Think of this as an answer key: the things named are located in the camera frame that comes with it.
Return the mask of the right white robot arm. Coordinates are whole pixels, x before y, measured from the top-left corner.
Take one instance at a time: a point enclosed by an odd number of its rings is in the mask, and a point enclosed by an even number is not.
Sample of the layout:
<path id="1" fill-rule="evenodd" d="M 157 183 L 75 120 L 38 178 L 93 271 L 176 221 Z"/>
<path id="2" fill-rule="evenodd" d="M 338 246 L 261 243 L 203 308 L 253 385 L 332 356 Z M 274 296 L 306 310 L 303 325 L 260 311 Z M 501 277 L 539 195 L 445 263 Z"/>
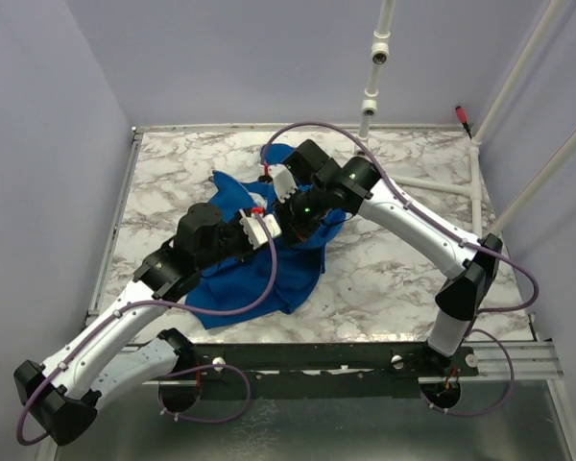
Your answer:
<path id="1" fill-rule="evenodd" d="M 421 353 L 423 368 L 442 376 L 457 361 L 476 312 L 497 274 L 502 242 L 460 230 L 385 182 L 372 161 L 339 165 L 312 140 L 267 169 L 276 194 L 273 210 L 286 245 L 313 236 L 335 210 L 375 223 L 424 255 L 444 275 L 435 297 L 438 314 Z"/>

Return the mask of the blue jacket with white lining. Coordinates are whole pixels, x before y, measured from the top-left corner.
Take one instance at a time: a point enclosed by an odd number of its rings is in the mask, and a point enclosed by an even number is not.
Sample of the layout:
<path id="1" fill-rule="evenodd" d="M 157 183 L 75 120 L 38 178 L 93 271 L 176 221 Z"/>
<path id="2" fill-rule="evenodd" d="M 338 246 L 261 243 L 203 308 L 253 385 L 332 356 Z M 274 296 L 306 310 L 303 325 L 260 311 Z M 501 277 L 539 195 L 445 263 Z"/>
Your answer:
<path id="1" fill-rule="evenodd" d="M 287 144 L 272 144 L 266 159 L 270 165 L 282 163 L 294 150 Z M 222 210 L 227 220 L 242 208 L 264 206 L 272 210 L 276 194 L 272 185 L 259 180 L 242 182 L 226 172 L 212 174 L 217 188 L 208 200 Z M 293 313 L 307 301 L 325 272 L 326 245 L 342 229 L 331 232 L 327 238 L 312 239 L 304 244 L 287 248 L 282 240 L 276 243 L 276 278 L 267 297 L 248 311 L 229 316 L 195 313 L 205 329 L 242 323 L 273 312 Z M 244 262 L 233 258 L 219 266 L 203 271 L 199 285 L 187 294 L 185 304 L 209 311 L 232 311 L 256 301 L 267 288 L 272 273 L 269 248 L 247 258 Z"/>

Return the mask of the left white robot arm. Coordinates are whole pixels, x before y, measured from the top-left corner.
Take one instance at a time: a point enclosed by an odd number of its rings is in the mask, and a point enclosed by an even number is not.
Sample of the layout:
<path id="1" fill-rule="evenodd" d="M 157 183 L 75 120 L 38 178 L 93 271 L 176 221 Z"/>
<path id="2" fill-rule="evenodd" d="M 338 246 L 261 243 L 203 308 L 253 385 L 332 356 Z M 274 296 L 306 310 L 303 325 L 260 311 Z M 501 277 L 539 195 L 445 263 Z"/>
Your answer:
<path id="1" fill-rule="evenodd" d="M 168 309 L 182 309 L 181 299 L 200 284 L 204 270 L 261 250 L 276 258 L 274 241 L 280 235 L 275 216 L 258 207 L 241 209 L 225 221 L 213 204 L 191 206 L 176 234 L 144 258 L 120 300 L 53 355 L 17 367 L 13 378 L 23 405 L 18 443 L 31 443 L 23 434 L 27 416 L 65 446 L 121 393 L 154 377 L 179 379 L 199 371 L 191 343 L 174 329 L 161 332 L 128 358 L 118 354 Z"/>

